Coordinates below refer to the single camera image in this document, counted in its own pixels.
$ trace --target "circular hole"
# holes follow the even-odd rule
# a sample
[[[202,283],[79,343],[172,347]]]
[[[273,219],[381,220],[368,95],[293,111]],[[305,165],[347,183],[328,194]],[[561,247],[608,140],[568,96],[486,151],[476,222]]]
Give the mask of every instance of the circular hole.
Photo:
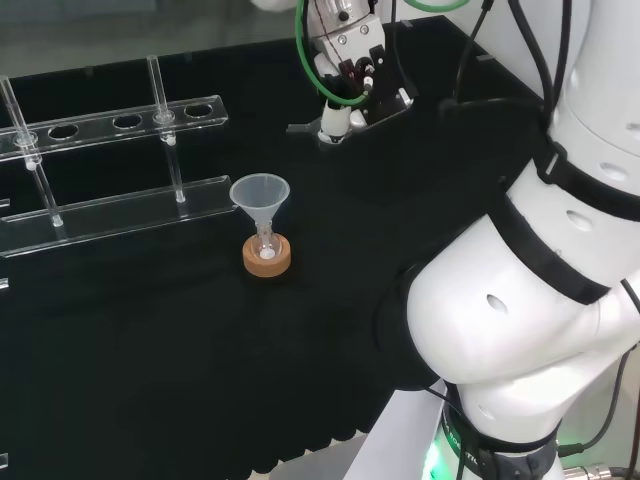
[[[480,410],[480,413],[483,414],[485,417],[487,417],[489,420],[495,420],[495,417],[493,415],[491,415],[486,408],[484,408],[482,405],[478,405],[478,410]]]
[[[201,103],[200,105],[189,105],[184,109],[184,113],[187,117],[191,118],[202,118],[207,115],[211,115],[213,112],[213,107],[206,103]]]
[[[629,174],[624,168],[612,163],[601,163],[600,170],[611,180],[618,182],[624,182],[629,177]]]
[[[487,295],[487,302],[496,312],[504,313],[505,315],[509,313],[507,306],[498,297]]]
[[[136,128],[142,123],[142,117],[140,115],[125,115],[118,117],[113,121],[113,125],[120,130],[129,130]]]
[[[60,125],[59,127],[53,127],[49,129],[49,136],[54,140],[69,140],[71,137],[78,133],[77,125]]]
[[[573,210],[567,210],[567,217],[573,225],[583,232],[590,232],[593,230],[593,222],[584,215],[574,212]]]

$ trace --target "robotic end effector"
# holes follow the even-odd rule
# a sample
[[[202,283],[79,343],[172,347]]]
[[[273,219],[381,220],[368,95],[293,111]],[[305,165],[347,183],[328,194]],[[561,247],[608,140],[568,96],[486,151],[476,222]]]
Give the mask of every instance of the robotic end effector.
[[[302,41],[309,42],[310,37],[319,52],[314,66],[329,93],[319,88],[327,99],[318,131],[324,143],[340,144],[350,133],[386,120],[413,103],[396,63],[387,55],[374,3],[299,0]],[[345,98],[359,101],[342,101]]]

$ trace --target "table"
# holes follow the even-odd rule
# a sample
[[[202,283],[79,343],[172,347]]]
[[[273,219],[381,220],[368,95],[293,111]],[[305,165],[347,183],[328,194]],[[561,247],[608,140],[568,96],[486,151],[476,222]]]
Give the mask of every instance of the table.
[[[169,100],[217,93],[231,119],[180,137],[185,181],[287,179],[274,226],[291,241],[292,267],[271,281],[244,271],[253,226],[241,211],[4,261],[5,473],[245,479],[371,428],[394,390],[371,337],[377,298],[398,265],[485,212],[498,179],[515,179],[541,141],[527,133],[535,113],[520,107],[441,121],[466,37],[443,17],[413,25],[399,47],[421,96],[330,153],[285,133],[320,113],[292,40],[161,59]],[[150,104],[145,69],[126,62],[14,87],[35,122]],[[472,62],[463,90],[532,95],[495,61]],[[58,202],[167,185],[159,143],[47,157]],[[0,166],[0,197],[15,212],[41,208],[23,170]]]

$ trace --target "translucent funnel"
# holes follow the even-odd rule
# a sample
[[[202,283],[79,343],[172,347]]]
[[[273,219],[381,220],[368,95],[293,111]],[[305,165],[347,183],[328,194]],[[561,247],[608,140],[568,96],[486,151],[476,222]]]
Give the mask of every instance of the translucent funnel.
[[[282,251],[280,240],[271,230],[271,219],[289,196],[285,179],[270,173],[255,173],[241,178],[229,191],[231,201],[242,208],[256,222],[258,233],[253,242],[254,252],[270,260]]]

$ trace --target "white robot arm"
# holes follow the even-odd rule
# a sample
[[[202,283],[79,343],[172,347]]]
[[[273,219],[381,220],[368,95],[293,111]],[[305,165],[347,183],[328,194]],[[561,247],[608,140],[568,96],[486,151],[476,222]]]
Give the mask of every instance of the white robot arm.
[[[640,292],[639,24],[640,2],[592,0],[548,151],[411,285],[416,349],[457,385],[472,429],[516,446],[503,455],[512,464],[531,463],[526,445],[543,450],[536,442],[553,440],[577,396],[640,341],[620,284]],[[447,425],[439,435],[456,472]],[[465,479],[478,463],[467,458]],[[544,478],[563,477],[556,460]]]

